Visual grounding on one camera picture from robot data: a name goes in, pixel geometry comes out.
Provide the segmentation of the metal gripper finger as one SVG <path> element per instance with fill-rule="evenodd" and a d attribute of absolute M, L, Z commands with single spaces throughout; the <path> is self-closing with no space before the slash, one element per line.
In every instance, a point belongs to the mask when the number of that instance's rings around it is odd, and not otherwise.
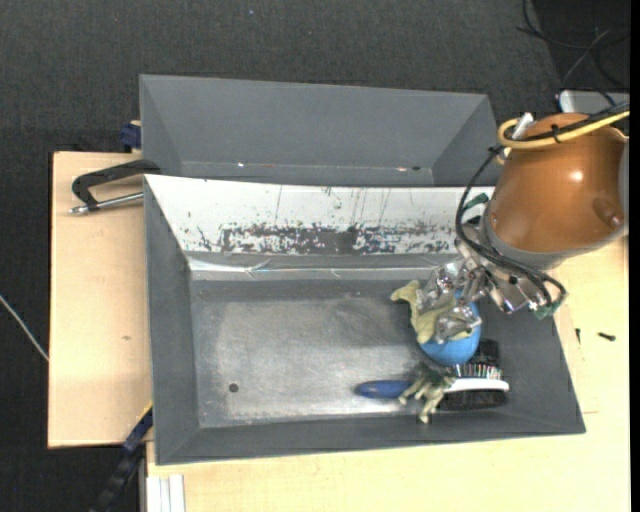
<path fill-rule="evenodd" d="M 434 271 L 425 285 L 416 291 L 420 313 L 435 311 L 455 303 L 454 278 L 448 271 Z"/>
<path fill-rule="evenodd" d="M 481 324 L 479 314 L 470 305 L 454 306 L 437 315 L 432 339 L 443 344 L 469 338 L 479 333 Z"/>

